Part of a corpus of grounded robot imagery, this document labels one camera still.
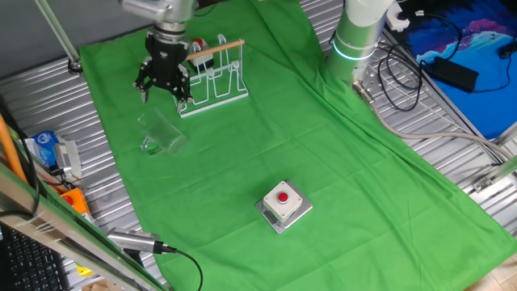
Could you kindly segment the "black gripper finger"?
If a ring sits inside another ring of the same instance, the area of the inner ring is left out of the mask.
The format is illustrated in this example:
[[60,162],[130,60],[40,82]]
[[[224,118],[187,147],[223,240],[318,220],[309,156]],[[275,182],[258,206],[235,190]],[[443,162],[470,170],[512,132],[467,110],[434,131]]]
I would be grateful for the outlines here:
[[188,69],[183,65],[179,64],[178,69],[173,75],[173,96],[177,100],[177,113],[180,113],[183,106],[192,101],[191,95],[191,84],[190,74]]
[[143,103],[149,101],[149,89],[153,86],[153,79],[150,77],[153,59],[151,56],[146,57],[138,71],[137,79],[133,86],[141,93]]

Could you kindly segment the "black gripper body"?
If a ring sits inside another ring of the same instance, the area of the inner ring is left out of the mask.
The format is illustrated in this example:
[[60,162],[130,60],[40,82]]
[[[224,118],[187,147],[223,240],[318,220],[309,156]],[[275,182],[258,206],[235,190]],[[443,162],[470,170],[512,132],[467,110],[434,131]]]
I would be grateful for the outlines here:
[[182,37],[166,40],[158,32],[148,31],[145,48],[151,57],[149,79],[163,90],[189,90],[190,77],[183,62],[189,53],[189,44]]

